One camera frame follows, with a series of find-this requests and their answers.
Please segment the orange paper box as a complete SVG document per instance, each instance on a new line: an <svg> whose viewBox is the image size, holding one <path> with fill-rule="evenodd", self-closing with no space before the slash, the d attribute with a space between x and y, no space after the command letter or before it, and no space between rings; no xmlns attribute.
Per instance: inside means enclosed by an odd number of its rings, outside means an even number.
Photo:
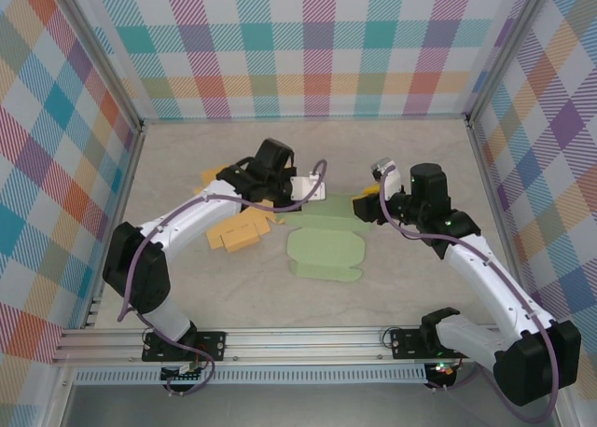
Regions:
<svg viewBox="0 0 597 427"><path fill-rule="evenodd" d="M248 207L209 228L205 235L211 249L224 248L233 253L258 243L271 232L271 223L276 224L275 213Z"/></svg>

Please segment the green paper box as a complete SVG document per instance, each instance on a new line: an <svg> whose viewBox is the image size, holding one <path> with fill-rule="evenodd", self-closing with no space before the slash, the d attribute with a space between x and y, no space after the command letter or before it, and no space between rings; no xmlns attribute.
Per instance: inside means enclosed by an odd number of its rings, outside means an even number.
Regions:
<svg viewBox="0 0 597 427"><path fill-rule="evenodd" d="M353 198L330 194L293 213L280 213L278 222L292 228L286 242L291 272L331 282L356 282L366 255L362 237L371 225L354 215Z"/></svg>

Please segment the small circuit board with light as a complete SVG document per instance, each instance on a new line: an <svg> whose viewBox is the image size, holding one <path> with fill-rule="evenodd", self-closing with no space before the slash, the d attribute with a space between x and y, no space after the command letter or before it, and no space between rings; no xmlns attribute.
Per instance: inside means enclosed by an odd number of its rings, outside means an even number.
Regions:
<svg viewBox="0 0 597 427"><path fill-rule="evenodd" d="M447 362L435 362L425 365L425 373L428 379L438 379L452 375L458 369L458 364Z"/></svg>

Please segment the small black circuit board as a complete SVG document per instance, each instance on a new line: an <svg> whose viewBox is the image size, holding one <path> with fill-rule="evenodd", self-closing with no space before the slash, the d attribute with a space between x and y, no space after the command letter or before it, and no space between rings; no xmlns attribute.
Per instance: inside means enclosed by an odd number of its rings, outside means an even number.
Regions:
<svg viewBox="0 0 597 427"><path fill-rule="evenodd" d="M191 365L164 366L160 369L160 381L172 385L194 385L201 381L202 368Z"/></svg>

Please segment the aluminium table side rail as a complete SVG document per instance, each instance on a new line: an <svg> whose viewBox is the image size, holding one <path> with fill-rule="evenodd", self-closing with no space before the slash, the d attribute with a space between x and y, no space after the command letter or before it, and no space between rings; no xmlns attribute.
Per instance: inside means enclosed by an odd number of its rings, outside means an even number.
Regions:
<svg viewBox="0 0 597 427"><path fill-rule="evenodd" d="M495 252L493 244L485 235L480 235L477 240L468 236L465 240L480 252L481 258L460 258L452 260L451 263L464 273L505 337L520 337L523 330L534 333L537 328L534 327L525 310L526 306L532 307L534 303L517 281L516 261L510 251L506 229L497 206L497 198L490 183L489 169L473 129L469 129L466 124L465 126L500 242L497 244L498 251Z"/></svg>
<svg viewBox="0 0 597 427"><path fill-rule="evenodd" d="M112 219L112 222L110 223L109 228L106 231L104 249L97 269L97 273L94 275L94 278L90 284L89 292L86 294L84 300L85 306L77 321L76 327L78 329L85 329L87 327L94 326L95 324L93 317L94 314L97 312L97 309L95 309L94 307L98 303L100 303L102 299L102 294L104 290L104 263L107 259L112 233L123 220L129 196L132 190L132 183L143 151L145 139L146 129L143 125L141 125L137 129L133 137L132 151L127 164L127 168L125 170L125 174L121 182L121 189L118 192L118 200L115 207L114 217Z"/></svg>

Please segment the aluminium frame cross bar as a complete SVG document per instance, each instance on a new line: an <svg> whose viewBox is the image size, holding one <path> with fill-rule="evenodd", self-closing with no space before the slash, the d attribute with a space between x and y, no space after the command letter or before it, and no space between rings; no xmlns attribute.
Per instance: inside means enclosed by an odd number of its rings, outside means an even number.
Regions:
<svg viewBox="0 0 597 427"><path fill-rule="evenodd" d="M216 117L216 118L145 118L144 126L168 124L224 124L224 123L273 123L273 122L320 122L320 121L376 121L376 120L466 120L467 114L435 113L406 115L365 116L282 116L282 117Z"/></svg>

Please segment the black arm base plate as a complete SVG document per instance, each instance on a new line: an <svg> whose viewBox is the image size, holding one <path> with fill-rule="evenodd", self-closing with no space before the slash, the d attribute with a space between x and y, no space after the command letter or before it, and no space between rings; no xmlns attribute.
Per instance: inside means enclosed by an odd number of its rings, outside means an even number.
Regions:
<svg viewBox="0 0 597 427"><path fill-rule="evenodd" d="M143 336L144 347L141 360L143 362L195 362L205 361L205 358L193 351L175 347L161 339L154 332L147 332ZM224 359L226 348L226 333L223 331L198 331L185 334L178 340L196 350L208 353L216 362Z"/></svg>
<svg viewBox="0 0 597 427"><path fill-rule="evenodd" d="M460 352L443 347L439 347L432 351L429 350L419 329L391 329L389 331L388 344L391 347L392 355L395 360L445 360L465 358L465 355L462 355Z"/></svg>

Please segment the aluminium frame post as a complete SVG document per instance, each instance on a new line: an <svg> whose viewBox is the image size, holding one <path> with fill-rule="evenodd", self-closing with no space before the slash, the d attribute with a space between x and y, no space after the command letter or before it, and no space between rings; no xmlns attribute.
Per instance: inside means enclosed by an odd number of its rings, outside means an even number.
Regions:
<svg viewBox="0 0 597 427"><path fill-rule="evenodd" d="M92 26L89 24L77 0L55 0L71 24L80 44L88 54L90 61L96 67L99 75L104 80L107 89L111 92L118 108L137 132L143 131L143 120L135 109L128 92L122 85L115 69L100 43Z"/></svg>
<svg viewBox="0 0 597 427"><path fill-rule="evenodd" d="M488 33L490 45L477 81L463 109L469 129L489 104L506 69L519 52L522 42L546 0L503 0L496 21Z"/></svg>

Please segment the long aluminium mounting rail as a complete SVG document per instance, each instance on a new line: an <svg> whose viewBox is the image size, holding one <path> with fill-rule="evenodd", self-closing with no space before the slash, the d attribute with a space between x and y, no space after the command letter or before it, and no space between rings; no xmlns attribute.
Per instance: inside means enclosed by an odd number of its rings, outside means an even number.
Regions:
<svg viewBox="0 0 597 427"><path fill-rule="evenodd" d="M217 328L226 333L217 365L374 365L395 360L382 327ZM62 333L57 366L143 365L143 336L134 329L73 329Z"/></svg>

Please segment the aluminium frame leg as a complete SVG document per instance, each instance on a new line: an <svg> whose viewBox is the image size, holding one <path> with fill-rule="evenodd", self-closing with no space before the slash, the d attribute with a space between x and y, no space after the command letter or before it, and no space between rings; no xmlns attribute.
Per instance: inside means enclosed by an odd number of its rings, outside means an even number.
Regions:
<svg viewBox="0 0 597 427"><path fill-rule="evenodd" d="M76 375L73 366L61 367L52 388L41 427L61 427Z"/></svg>
<svg viewBox="0 0 597 427"><path fill-rule="evenodd" d="M561 427L579 427L576 412L567 388L559 390L555 412Z"/></svg>

